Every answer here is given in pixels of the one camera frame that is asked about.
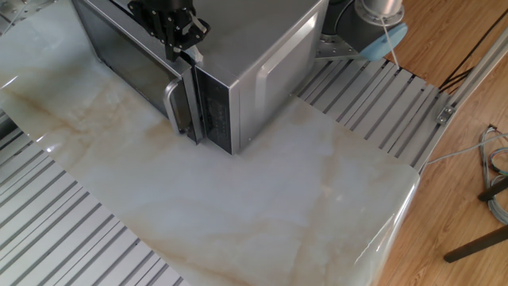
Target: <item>wooden floor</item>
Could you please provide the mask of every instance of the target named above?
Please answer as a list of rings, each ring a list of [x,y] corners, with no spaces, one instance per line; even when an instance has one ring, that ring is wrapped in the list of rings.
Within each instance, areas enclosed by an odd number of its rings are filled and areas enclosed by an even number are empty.
[[[447,6],[441,11],[436,3]],[[475,7],[489,6],[481,10],[482,15],[490,15],[489,21],[495,15],[504,12],[508,1],[405,1],[408,17],[416,12],[411,9],[418,6],[436,4],[432,12],[422,12],[419,17],[439,15],[439,19],[432,19],[429,29],[433,29],[438,21],[445,21],[443,29],[436,31],[436,36],[423,35],[419,44],[401,44],[398,48],[402,66],[409,68],[419,76],[423,76],[434,84],[440,84],[446,76],[467,54],[467,48],[461,48],[462,43],[474,46],[474,42],[481,37],[477,29],[469,29],[478,25],[478,19],[464,21],[464,27],[458,29],[463,39],[459,44],[454,42],[456,37],[442,39],[449,35],[451,25],[457,18],[467,18],[458,12],[450,14],[450,7],[460,11],[469,11]],[[408,20],[409,23],[421,21]],[[476,61],[490,47],[491,42],[504,30],[508,21],[505,20],[497,28],[494,37],[483,51],[476,54]],[[479,136],[493,124],[503,133],[508,132],[508,56],[488,76],[479,89],[461,107],[453,119],[448,130],[433,152],[433,158],[465,149],[478,143]],[[487,147],[490,152],[503,145],[506,141],[496,141]],[[508,168],[508,157],[503,158],[504,166]],[[451,157],[436,164],[429,165],[421,179],[421,184],[411,203],[410,210],[402,229],[398,235],[379,285],[508,285],[508,241],[495,245],[487,250],[473,254],[461,261],[448,264],[443,261],[443,255],[448,251],[463,245],[473,239],[491,232],[502,226],[485,203],[481,203],[476,196],[484,190],[483,174],[479,151],[471,151],[463,155]],[[498,196],[504,207],[508,207],[508,191]]]
[[[395,48],[398,62],[436,87],[508,9],[508,0],[403,0],[402,4],[409,32]],[[505,17],[472,57],[473,64],[507,26]]]

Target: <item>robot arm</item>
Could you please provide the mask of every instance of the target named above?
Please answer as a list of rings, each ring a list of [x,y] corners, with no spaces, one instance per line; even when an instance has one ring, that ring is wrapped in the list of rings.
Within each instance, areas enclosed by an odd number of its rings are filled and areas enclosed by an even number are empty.
[[[202,41],[210,26],[196,18],[192,0],[132,0],[134,20],[166,48],[166,58],[175,61],[182,50]]]

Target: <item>white cable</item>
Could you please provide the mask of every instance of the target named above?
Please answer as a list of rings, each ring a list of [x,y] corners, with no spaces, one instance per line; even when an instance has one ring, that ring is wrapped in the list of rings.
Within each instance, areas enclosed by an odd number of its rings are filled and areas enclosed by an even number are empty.
[[[397,60],[397,56],[395,55],[394,46],[391,44],[390,36],[388,35],[387,25],[384,23],[383,17],[379,17],[379,19],[381,19],[381,24],[383,24],[384,34],[387,36],[388,45],[390,46],[391,54],[394,57],[395,64],[397,65],[397,69],[399,69],[400,67],[398,66],[398,60]]]
[[[16,17],[14,17],[14,19],[9,23],[9,25],[7,26],[7,28],[3,31],[2,35],[5,35],[7,33],[7,31],[9,31],[10,27],[14,24],[14,22],[19,18],[19,16],[21,15],[21,13],[23,13],[23,11],[25,11],[25,8],[26,6],[31,2],[32,0],[28,0],[24,5],[23,5],[23,8],[21,8],[19,10],[19,12],[17,12],[17,15]]]
[[[483,132],[482,134],[482,137],[480,139],[480,142],[487,142],[485,140],[485,138],[487,138],[487,135],[489,134],[489,132],[492,132],[492,131],[495,131],[494,128],[490,127],[488,128],[487,130],[485,130],[485,132]],[[488,163],[488,156],[487,154],[485,153],[485,146],[484,145],[481,145],[479,147],[479,150],[480,150],[480,154],[482,156],[482,164],[483,164],[483,179],[484,179],[484,183],[485,183],[485,189],[488,189],[489,187],[493,186],[494,184],[496,184],[499,179],[502,179],[504,178],[505,176],[503,175],[500,175],[500,176],[496,176],[492,181],[489,177],[489,163]],[[499,220],[500,222],[502,222],[503,224],[505,225],[508,225],[508,212],[506,212],[498,203],[498,200],[494,197],[492,197],[492,199],[489,199],[489,201],[487,202],[488,206],[489,206],[489,210],[491,210],[491,213],[497,218],[497,220]]]
[[[473,150],[475,148],[478,148],[480,146],[485,145],[485,143],[487,143],[487,142],[493,141],[493,140],[501,138],[501,137],[508,137],[508,133],[504,133],[504,134],[500,134],[498,136],[494,136],[494,137],[489,138],[489,139],[487,139],[485,141],[482,141],[482,142],[480,142],[480,143],[478,143],[478,144],[476,144],[474,146],[471,146],[471,147],[469,147],[467,149],[460,150],[460,151],[457,151],[457,152],[454,152],[454,153],[450,153],[448,155],[444,155],[442,157],[437,158],[436,160],[431,160],[431,161],[427,162],[427,164],[434,164],[434,163],[436,163],[436,162],[438,162],[440,160],[446,159],[448,157],[452,157],[452,156],[459,155],[459,154],[462,154],[462,153],[465,153],[465,152],[469,152],[469,151],[471,151],[471,150]]]

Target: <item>cable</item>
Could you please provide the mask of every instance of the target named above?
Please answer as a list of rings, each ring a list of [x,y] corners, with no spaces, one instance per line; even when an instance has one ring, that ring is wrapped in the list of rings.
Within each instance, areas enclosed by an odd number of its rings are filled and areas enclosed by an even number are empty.
[[[503,175],[500,175],[500,176],[496,176],[492,181],[489,177],[489,164],[487,162],[487,154],[485,153],[485,146],[484,144],[487,143],[489,140],[486,140],[487,138],[487,135],[489,134],[489,132],[497,132],[497,133],[500,133],[498,132],[496,129],[492,128],[492,127],[489,127],[487,128],[487,130],[485,130],[482,134],[482,137],[480,139],[480,142],[483,143],[483,145],[481,145],[479,147],[479,150],[480,150],[480,154],[482,156],[482,165],[483,165],[483,179],[484,179],[484,183],[485,183],[485,188],[488,189],[489,187],[493,186],[494,184],[496,184],[500,179],[504,178],[505,176]],[[490,199],[488,202],[487,202],[488,206],[489,206],[489,210],[491,210],[491,213],[497,218],[497,220],[499,220],[500,222],[502,222],[503,224],[505,225],[508,225],[508,212],[506,212],[498,203],[498,200],[495,198],[495,196]]]
[[[448,157],[452,157],[452,156],[459,155],[459,154],[462,154],[462,153],[465,153],[465,152],[469,152],[469,151],[471,151],[471,150],[473,150],[473,149],[475,149],[477,147],[485,145],[487,142],[493,141],[493,140],[498,139],[500,137],[508,137],[508,133],[504,133],[504,134],[500,134],[498,136],[494,136],[494,137],[489,138],[489,139],[487,139],[485,141],[482,141],[482,142],[480,142],[480,143],[478,143],[478,144],[476,144],[474,146],[471,146],[471,147],[469,147],[467,149],[460,150],[460,151],[457,151],[457,152],[454,152],[454,153],[450,153],[448,155],[444,155],[442,157],[437,158],[436,160],[431,160],[431,161],[427,162],[427,164],[434,164],[434,163],[436,163],[436,162],[438,162],[440,160],[446,159]]]
[[[447,89],[449,89],[449,88],[455,86],[456,84],[460,83],[461,81],[465,80],[468,77],[468,75],[471,73],[472,70],[473,69],[470,68],[467,71],[461,73],[460,75],[457,75],[454,78],[450,79],[449,83],[445,87],[441,88],[439,92],[443,93]]]
[[[390,46],[391,55],[394,57],[395,64],[397,65],[397,69],[400,68],[398,65],[397,56],[395,55],[394,46],[391,44],[390,36],[388,35],[387,25],[384,23],[383,17],[379,17],[381,19],[381,24],[383,24],[384,34],[387,36],[388,45]]]
[[[483,36],[481,37],[481,39],[479,39],[478,43],[476,43],[475,47],[473,47],[473,49],[468,53],[468,55],[462,60],[462,62],[460,62],[460,64],[455,68],[454,71],[452,71],[452,73],[448,76],[448,78],[439,86],[439,89],[442,89],[445,85],[447,85],[452,79],[453,75],[455,75],[456,72],[459,71],[460,67],[462,67],[466,61],[472,56],[473,52],[475,52],[475,50],[482,44],[482,42],[485,40],[485,38],[487,38],[487,36],[489,35],[489,33],[491,33],[491,31],[495,28],[496,25],[499,24],[499,22],[508,14],[508,9],[505,10],[505,12],[503,14],[501,14],[501,16],[499,16],[499,18],[494,22],[494,24],[491,25],[491,27],[483,34]]]
[[[498,172],[499,174],[503,175],[503,176],[508,176],[508,171],[504,171],[502,169],[500,169],[498,166],[495,165],[494,163],[494,158],[499,155],[499,154],[504,154],[504,153],[508,153],[508,148],[507,147],[503,147],[503,148],[499,148],[499,149],[496,149],[494,152],[491,153],[491,155],[489,156],[489,165],[491,166],[491,168],[495,171],[495,172]]]
[[[355,0],[350,0],[348,2],[348,4],[346,4],[346,6],[344,6],[344,8],[342,8],[342,11],[341,13],[339,14],[339,17],[337,17],[337,20],[335,21],[335,33],[337,33],[337,26],[339,25],[339,20],[342,18],[342,15],[344,14],[344,12],[346,11],[346,9],[348,7],[350,7],[350,5],[354,2]]]

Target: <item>microwave handle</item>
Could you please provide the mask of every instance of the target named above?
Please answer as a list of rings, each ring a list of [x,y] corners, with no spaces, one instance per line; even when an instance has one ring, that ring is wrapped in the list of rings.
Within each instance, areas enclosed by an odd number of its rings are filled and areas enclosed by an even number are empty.
[[[186,134],[185,131],[180,130],[178,127],[178,122],[176,121],[175,110],[173,109],[173,105],[171,104],[171,97],[173,95],[173,91],[175,91],[178,86],[180,79],[173,79],[167,86],[164,91],[164,106],[166,107],[167,118],[171,123],[171,127],[175,131],[175,134],[178,136],[184,136]]]

